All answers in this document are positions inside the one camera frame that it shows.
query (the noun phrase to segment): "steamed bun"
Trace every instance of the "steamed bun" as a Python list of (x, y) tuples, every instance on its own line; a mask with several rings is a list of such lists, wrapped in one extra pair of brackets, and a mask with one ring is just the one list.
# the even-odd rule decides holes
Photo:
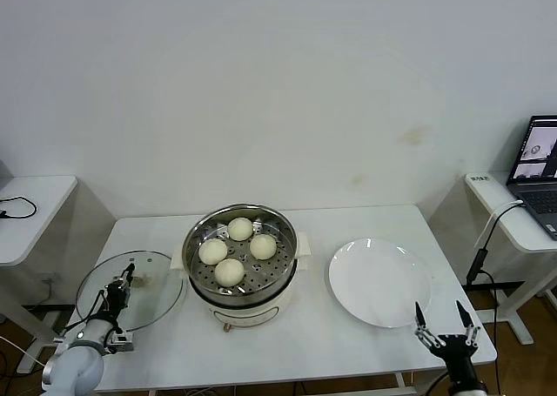
[(256, 235), (250, 243), (250, 252), (255, 259), (269, 259), (276, 251), (277, 242), (271, 235)]
[(244, 278), (244, 266), (237, 259), (227, 258), (215, 268), (215, 279), (223, 287), (237, 285)]
[(235, 241), (245, 241), (253, 234), (253, 224), (248, 218), (235, 218), (228, 224), (228, 236)]
[(226, 258), (226, 254), (228, 254), (228, 247), (217, 238), (208, 239), (199, 247), (199, 259), (207, 265), (220, 263)]

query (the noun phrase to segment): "pot handle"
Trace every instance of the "pot handle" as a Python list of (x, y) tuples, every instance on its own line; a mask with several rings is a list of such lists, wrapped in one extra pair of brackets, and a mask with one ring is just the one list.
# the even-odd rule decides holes
[(298, 269), (307, 270), (309, 268), (309, 259), (312, 255), (312, 249), (310, 248), (310, 241), (307, 238), (307, 233), (297, 232), (297, 242), (298, 248), (296, 249), (296, 255), (294, 256), (298, 260)]
[(182, 247), (183, 245), (177, 245), (174, 248), (171, 259), (171, 270), (177, 270), (180, 272), (181, 279), (187, 279), (188, 273), (184, 268), (184, 261), (182, 260)]

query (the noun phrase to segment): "pot base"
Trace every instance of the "pot base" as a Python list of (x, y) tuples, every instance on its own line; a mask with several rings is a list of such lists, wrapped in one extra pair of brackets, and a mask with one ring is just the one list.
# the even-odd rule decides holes
[(224, 309), (222, 307), (205, 303), (215, 319), (225, 324), (225, 331), (230, 331), (231, 327), (249, 328), (269, 322), (280, 312), (284, 311), (292, 297), (292, 283), (290, 283), (276, 298), (265, 302), (262, 305), (249, 309)]

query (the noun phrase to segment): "white table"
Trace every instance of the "white table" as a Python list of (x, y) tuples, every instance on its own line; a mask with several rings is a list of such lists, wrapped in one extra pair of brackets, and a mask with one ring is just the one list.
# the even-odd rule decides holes
[[(0, 219), (0, 268), (19, 265), (27, 258), (44, 230), (55, 217), (62, 204), (77, 185), (73, 176), (17, 177), (0, 178), (0, 198), (23, 196), (37, 206), (37, 213), (27, 219)], [(24, 215), (32, 207), (22, 200), (0, 203), (0, 209), (9, 210), (8, 214)], [(43, 288), (37, 279), (37, 288)], [(51, 326), (58, 312), (45, 316), (41, 322), (17, 302), (9, 299), (10, 294), (2, 290), (0, 313), (20, 325), (37, 340), (29, 348), (29, 353), (38, 355), (44, 343), (51, 343), (56, 333)], [(28, 373), (33, 364), (29, 357), (23, 357), (18, 373)]]
[[(465, 180), (470, 190), (491, 213), (499, 206), (516, 200), (507, 189), (507, 177), (508, 173), (505, 172), (473, 173), (467, 174)], [(511, 243), (522, 252), (557, 252), (557, 241), (546, 234), (526, 209), (516, 208), (510, 211), (500, 219), (498, 226)], [(508, 322), (522, 345), (532, 344), (534, 339), (516, 311), (532, 296), (540, 293), (545, 293), (557, 308), (557, 299), (551, 292), (555, 279), (557, 279), (557, 266), (553, 264), (546, 267), (538, 278), (527, 280), (510, 297), (507, 297), (503, 291), (497, 291), (497, 301), (500, 304), (497, 320)], [(478, 311), (478, 315), (484, 323), (493, 321), (492, 310)]]
[[(457, 299), (479, 324), (417, 207), (360, 207), (284, 214), (297, 231), (307, 232), (312, 248), (307, 269), (294, 277), (292, 302), (285, 312), (267, 324), (225, 333), (222, 324), (190, 288), (164, 318), (136, 332), (133, 352), (105, 357), (104, 376), (97, 391), (240, 385), (444, 367), (416, 339), (413, 326), (396, 329), (370, 326), (354, 318), (335, 300), (326, 280), (327, 267), (332, 255), (356, 238), (386, 238), (423, 259), (433, 278), (432, 303), (426, 313), (433, 332), (463, 331), (455, 306)], [(97, 264), (130, 250), (153, 250), (170, 256), (199, 219), (200, 216), (120, 219)], [(473, 362), (495, 360), (496, 351), (483, 329), (479, 345)], [(395, 388), (392, 394), (406, 391), (415, 393), (413, 387), (407, 387)]]

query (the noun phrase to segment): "laptop screen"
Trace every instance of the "laptop screen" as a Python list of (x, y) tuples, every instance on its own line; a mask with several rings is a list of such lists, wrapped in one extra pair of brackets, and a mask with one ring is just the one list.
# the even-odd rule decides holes
[(557, 181), (557, 116), (533, 116), (507, 183)]

